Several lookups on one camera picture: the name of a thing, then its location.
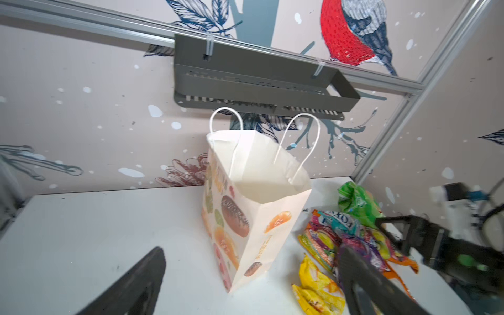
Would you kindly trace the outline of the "black wall basket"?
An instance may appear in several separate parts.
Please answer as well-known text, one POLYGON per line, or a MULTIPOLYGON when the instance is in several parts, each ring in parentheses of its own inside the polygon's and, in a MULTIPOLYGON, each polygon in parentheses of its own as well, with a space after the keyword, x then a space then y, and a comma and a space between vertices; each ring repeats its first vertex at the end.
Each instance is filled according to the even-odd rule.
POLYGON ((184 108, 345 119, 360 100, 340 71, 276 55, 175 37, 174 100, 184 108))

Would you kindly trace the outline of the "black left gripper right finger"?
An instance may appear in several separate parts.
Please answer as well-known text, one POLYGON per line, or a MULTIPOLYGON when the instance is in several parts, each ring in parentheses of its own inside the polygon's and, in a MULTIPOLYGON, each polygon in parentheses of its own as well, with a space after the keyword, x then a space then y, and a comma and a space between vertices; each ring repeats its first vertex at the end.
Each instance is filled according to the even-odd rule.
POLYGON ((350 314, 428 313, 354 249, 339 248, 337 269, 350 314))

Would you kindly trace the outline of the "yellow snack packet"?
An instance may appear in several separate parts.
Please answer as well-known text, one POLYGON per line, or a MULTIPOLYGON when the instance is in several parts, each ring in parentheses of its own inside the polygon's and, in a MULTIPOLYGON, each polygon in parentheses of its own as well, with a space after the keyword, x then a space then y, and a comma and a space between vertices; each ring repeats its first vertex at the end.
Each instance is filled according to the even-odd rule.
POLYGON ((296 301, 304 314, 342 314, 346 300, 339 286, 308 257, 299 267, 300 286, 292 284, 296 301))

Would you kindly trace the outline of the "aluminium corner frame post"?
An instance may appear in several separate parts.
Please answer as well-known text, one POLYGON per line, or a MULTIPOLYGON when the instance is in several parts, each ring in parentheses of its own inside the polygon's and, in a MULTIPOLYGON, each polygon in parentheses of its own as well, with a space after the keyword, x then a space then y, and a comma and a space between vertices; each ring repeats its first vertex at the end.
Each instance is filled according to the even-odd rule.
POLYGON ((351 175, 354 182, 362 185, 366 178, 373 173, 391 144, 442 79, 485 15, 496 3, 496 1, 469 1, 465 4, 438 49, 420 73, 420 90, 406 93, 403 101, 392 115, 392 118, 388 120, 387 125, 373 143, 368 154, 351 175))

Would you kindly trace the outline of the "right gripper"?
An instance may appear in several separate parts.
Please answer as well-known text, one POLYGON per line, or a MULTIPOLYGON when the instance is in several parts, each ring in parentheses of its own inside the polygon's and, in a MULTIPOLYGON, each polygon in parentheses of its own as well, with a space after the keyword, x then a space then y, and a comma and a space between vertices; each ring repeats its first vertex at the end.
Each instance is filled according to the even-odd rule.
POLYGON ((459 282, 489 293, 503 293, 503 254, 464 239, 450 237, 450 231, 414 216, 379 217, 375 226, 405 256, 412 250, 434 270, 459 282))

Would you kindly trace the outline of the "purple snack packet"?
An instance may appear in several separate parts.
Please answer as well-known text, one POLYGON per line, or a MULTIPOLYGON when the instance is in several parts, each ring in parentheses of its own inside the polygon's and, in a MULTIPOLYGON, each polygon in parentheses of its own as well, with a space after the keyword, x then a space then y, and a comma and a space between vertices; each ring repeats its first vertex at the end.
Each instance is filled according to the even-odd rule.
POLYGON ((385 260, 381 257, 378 250, 373 246, 369 245, 367 242, 359 239, 356 236, 349 234, 343 234, 341 236, 342 245, 353 249, 361 257, 363 257, 367 262, 374 266, 380 272, 388 272, 390 270, 389 266, 385 260))

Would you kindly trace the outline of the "teal snack packet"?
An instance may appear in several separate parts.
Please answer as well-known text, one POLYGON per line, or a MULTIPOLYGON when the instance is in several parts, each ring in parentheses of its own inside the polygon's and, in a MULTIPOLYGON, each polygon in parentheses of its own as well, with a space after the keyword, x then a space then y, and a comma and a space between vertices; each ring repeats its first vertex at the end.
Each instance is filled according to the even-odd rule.
POLYGON ((338 211, 319 211, 319 223, 331 228, 336 234, 355 235, 362 225, 351 215, 338 211))

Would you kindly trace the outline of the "green snack packet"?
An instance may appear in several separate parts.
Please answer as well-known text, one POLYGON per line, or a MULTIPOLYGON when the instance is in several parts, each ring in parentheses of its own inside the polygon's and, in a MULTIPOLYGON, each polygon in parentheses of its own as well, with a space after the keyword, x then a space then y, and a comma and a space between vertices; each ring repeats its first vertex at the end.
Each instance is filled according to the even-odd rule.
POLYGON ((379 204, 363 187, 352 181, 343 184, 339 190, 339 209, 353 216, 362 225, 377 229, 375 220, 384 217, 379 204))

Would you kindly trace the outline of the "printed paper bag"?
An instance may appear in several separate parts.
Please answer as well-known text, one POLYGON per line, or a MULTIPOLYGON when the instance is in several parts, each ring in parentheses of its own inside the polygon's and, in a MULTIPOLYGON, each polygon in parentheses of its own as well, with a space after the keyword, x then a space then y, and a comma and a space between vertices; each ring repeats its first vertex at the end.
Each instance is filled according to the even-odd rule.
POLYGON ((269 270, 312 192, 308 157, 238 122, 209 129, 202 209, 227 293, 269 270))

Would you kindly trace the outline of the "orange Fox's candy packet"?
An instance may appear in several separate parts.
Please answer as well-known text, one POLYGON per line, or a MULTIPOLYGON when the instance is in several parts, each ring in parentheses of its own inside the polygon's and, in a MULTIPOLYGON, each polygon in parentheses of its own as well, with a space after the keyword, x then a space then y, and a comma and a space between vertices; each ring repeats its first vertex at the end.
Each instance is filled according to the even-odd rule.
POLYGON ((404 281, 397 274, 397 272, 385 262, 385 270, 382 272, 382 275, 388 280, 390 280, 394 285, 396 285, 403 293, 405 293, 411 300, 416 301, 416 299, 411 294, 408 287, 405 285, 404 281))

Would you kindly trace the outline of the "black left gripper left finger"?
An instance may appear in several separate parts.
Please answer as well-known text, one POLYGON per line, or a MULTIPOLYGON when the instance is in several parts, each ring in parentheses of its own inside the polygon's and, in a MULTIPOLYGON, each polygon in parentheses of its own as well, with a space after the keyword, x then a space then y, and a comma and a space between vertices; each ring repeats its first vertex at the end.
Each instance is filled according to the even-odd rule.
POLYGON ((78 314, 153 314, 165 269, 164 251, 155 247, 78 314))

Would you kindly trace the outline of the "Fox's fruits candy packet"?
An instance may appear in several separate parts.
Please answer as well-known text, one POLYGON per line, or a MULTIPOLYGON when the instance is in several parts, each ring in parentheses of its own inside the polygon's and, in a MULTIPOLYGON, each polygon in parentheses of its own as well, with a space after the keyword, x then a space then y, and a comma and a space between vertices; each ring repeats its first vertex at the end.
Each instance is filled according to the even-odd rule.
POLYGON ((337 266, 337 253, 342 244, 327 220, 318 210, 313 210, 311 218, 302 234, 297 237, 306 251, 328 272, 337 266))

